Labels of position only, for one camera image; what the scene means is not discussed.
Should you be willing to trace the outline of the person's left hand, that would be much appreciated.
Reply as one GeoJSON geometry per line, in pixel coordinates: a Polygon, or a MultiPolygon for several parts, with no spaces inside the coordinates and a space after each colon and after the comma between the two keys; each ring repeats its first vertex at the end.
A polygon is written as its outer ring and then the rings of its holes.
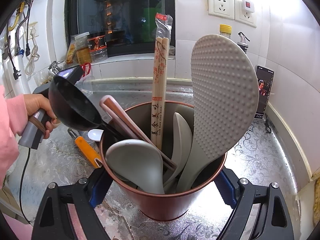
{"type": "Polygon", "coordinates": [[[54,128],[58,126],[60,120],[54,114],[50,102],[42,94],[24,94],[24,103],[27,110],[27,116],[30,117],[35,114],[39,109],[43,109],[47,112],[48,116],[51,118],[50,121],[46,122],[46,133],[44,139],[48,139],[50,133],[54,128]]]}

